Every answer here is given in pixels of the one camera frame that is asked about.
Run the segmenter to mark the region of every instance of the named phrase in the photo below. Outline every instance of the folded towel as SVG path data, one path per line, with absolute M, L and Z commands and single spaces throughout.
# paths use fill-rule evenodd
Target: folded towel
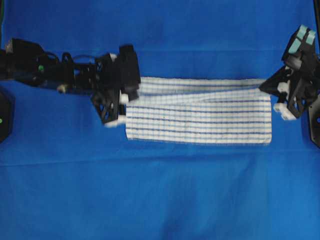
M 270 96 L 263 79 L 142 77 L 139 99 L 126 106 L 129 140 L 192 144 L 269 144 Z

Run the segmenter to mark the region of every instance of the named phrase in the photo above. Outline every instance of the white towel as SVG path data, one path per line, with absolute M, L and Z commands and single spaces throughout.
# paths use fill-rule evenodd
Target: white towel
M 142 77 L 139 99 L 126 106 L 129 140 L 239 145 L 269 144 L 270 96 L 263 79 Z

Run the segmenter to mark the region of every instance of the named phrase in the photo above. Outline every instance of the black cable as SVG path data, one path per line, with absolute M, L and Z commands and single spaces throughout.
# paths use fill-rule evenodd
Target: black cable
M 73 57 L 73 60 L 76 60 L 76 59 L 96 59 L 95 56 L 92 56 L 92 55 L 77 55 L 77 56 L 74 56 Z
M 55 69 L 57 68 L 60 68 L 61 67 L 61 63 L 59 62 L 57 65 L 53 65 L 53 66 L 47 66 L 45 68 L 45 71 L 46 72 L 49 72 L 49 71 L 54 71 Z M 39 71 L 32 71 L 32 72 L 23 72 L 21 74 L 16 74 L 16 75 L 13 75 L 12 76 L 12 79 L 16 80 L 19 82 L 19 79 L 24 79 L 24 78 L 29 78 L 30 76 L 34 76 L 36 77 L 36 74 L 38 74 Z M 24 79 L 25 82 L 32 82 L 34 81 L 33 78 L 30 78 L 30 79 Z
M 48 56 L 54 57 L 55 60 L 56 60 L 57 62 L 59 62 L 59 58 L 58 58 L 57 55 L 55 55 L 54 53 L 52 53 L 52 52 L 50 52 L 50 51 L 45 51 L 44 53 L 47 54 Z

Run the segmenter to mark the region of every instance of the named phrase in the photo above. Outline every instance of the blue stripe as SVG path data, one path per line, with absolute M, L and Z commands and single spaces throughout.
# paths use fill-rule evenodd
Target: blue stripe
M 142 142 L 155 142 L 155 143 L 163 143 L 163 144 L 192 144 L 192 145 L 199 145 L 199 146 L 266 146 L 269 145 L 270 143 L 267 142 L 262 142 L 262 143 L 247 143 L 247 142 L 190 142 L 190 141 L 170 141 L 170 140 L 161 140 L 161 139 L 143 139 L 143 138 L 138 138 L 138 137 L 128 137 L 128 140 L 132 141 L 142 141 Z
M 209 102 L 209 103 L 270 103 L 270 100 L 258 100 L 258 99 L 254 99 L 254 100 L 205 100 L 205 102 Z
M 178 86 L 178 87 L 202 87 L 202 88 L 210 88 L 210 87 L 250 87 L 250 86 L 257 86 L 259 83 L 251 83 L 251 84 L 203 84 L 203 85 L 198 85 L 196 83 L 191 83 L 191 84 L 174 84 L 174 83 L 158 83 L 158 82 L 145 82 L 141 81 L 143 85 L 157 85 L 157 86 Z
M 214 90 L 212 91 L 212 93 L 222 93 L 222 92 L 225 92 L 225 94 L 230 94 L 232 96 L 234 96 L 234 91 L 244 91 L 244 90 L 254 90 L 254 89 L 257 89 L 257 86 L 252 86 L 252 87 L 243 87 L 241 89 L 238 89 L 238 88 L 233 88 L 233 89 L 221 89 L 221 90 Z M 197 91 L 195 90 L 194 92 L 185 92 L 183 93 L 183 95 L 193 95 L 193 94 L 207 94 L 208 91 Z M 163 93 L 143 93 L 144 96 L 152 96 L 152 95 L 160 95 L 160 96 L 163 96 Z M 176 93 L 166 93 L 165 94 L 166 96 L 174 96 L 176 95 Z
M 167 133 L 177 133 L 177 134 L 201 134 L 201 135 L 268 135 L 272 132 L 200 132 L 200 131 L 178 131 L 178 130 L 168 130 L 168 129 L 156 129 L 156 128 L 145 128 L 145 127 L 126 127 L 127 130 L 137 130 L 137 131 L 157 131 L 157 132 L 167 132 Z
M 177 115 L 177 114 L 170 114 L 170 113 L 158 113 L 158 112 L 129 112 L 127 111 L 126 112 L 126 115 L 128 116 L 129 113 L 131 114 L 134 114 L 134 115 L 143 115 L 143 116 L 157 116 L 159 115 L 160 116 L 164 116 L 164 117 L 175 117 L 175 118 L 188 118 L 188 119 L 192 119 L 192 118 L 201 118 L 201 119 L 248 119 L 248 118 L 251 118 L 251 119 L 264 119 L 266 118 L 265 116 L 261 116 L 261 115 L 246 115 L 246 116 L 243 116 L 243 115 L 233 115 L 233 116 L 198 116 L 196 114 L 194 114 L 193 116 L 191 115 Z
M 198 92 L 196 93 L 192 93 L 193 96 L 187 96 L 188 94 L 186 93 L 173 93 L 173 94 L 163 94 L 163 93 L 159 93 L 159 94 L 139 94 L 139 96 L 141 97 L 139 99 L 139 102 L 141 103 L 150 103 L 150 101 L 152 100 L 154 104 L 163 104 L 164 101 L 176 101 L 176 100 L 185 100 L 190 102 L 195 101 L 201 101 L 202 103 L 208 102 L 208 101 L 222 101 L 223 99 L 234 99 L 234 98 L 246 98 L 246 99 L 251 99 L 251 98 L 264 98 L 267 97 L 267 94 L 265 94 L 265 96 L 261 95 L 261 92 L 237 92 L 237 93 L 232 93 L 229 92 L 229 94 L 227 92 L 224 92 L 224 95 L 216 95 L 214 92 L 212 93 L 207 93 L 209 95 L 205 96 L 202 94 L 199 94 Z
M 178 122 L 178 123 L 198 123 L 198 124 L 271 124 L 271 121 L 186 121 L 186 120 L 171 120 L 154 117 L 140 117 L 140 116 L 127 116 L 127 119 L 143 119 L 154 121 Z
M 181 125 L 174 125 L 174 124 L 164 124 L 164 123 L 144 123 L 145 126 L 158 126 L 158 127 L 172 127 L 172 128 L 193 128 L 193 129 L 271 129 L 271 127 L 267 126 L 228 126 L 228 127 L 222 127 L 222 126 L 181 126 Z
M 232 88 L 219 88 L 216 89 L 215 87 L 211 87 L 210 89 L 208 87 L 206 88 L 153 88 L 153 87 L 147 87 L 147 86 L 141 86 L 139 88 L 139 93 L 142 94 L 192 94 L 192 93 L 217 93 L 217 92 L 232 92 L 235 90 L 245 90 L 244 87 L 232 87 Z
M 127 108 L 133 109 L 151 109 L 151 110 L 160 110 L 160 111 L 170 111 L 170 112 L 179 112 L 179 113 L 201 113 L 201 114 L 250 114 L 250 113 L 269 113 L 271 110 L 246 110 L 246 111 L 200 111 L 200 110 L 179 110 L 179 109 L 170 109 L 163 107 L 149 107 L 149 106 L 127 106 Z
M 144 134 L 144 133 L 134 133 L 135 136 L 145 136 L 145 137 L 169 137 L 169 138 L 178 138 L 178 139 L 190 139 L 190 140 L 213 140 L 213 139 L 219 139 L 219 140 L 266 140 L 266 137 L 218 137 L 218 138 L 212 138 L 212 137 L 186 137 L 186 136 L 169 136 L 169 135 L 158 135 L 158 134 Z
M 174 105 L 177 107 L 183 106 L 184 108 L 198 108 L 198 109 L 244 109 L 244 108 L 264 108 L 264 109 L 270 109 L 270 105 L 239 105 L 239 106 L 221 106 L 217 104 L 212 104 L 212 105 Z

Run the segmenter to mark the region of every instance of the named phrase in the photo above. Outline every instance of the blue tablecloth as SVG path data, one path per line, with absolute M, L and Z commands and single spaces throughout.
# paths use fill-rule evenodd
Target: blue tablecloth
M 267 78 L 305 0 L 10 0 L 10 38 L 59 56 L 134 44 L 142 76 Z M 269 146 L 127 141 L 86 96 L 17 82 L 12 135 L 0 144 L 0 239 L 319 239 L 320 149 L 308 118 L 272 114 Z

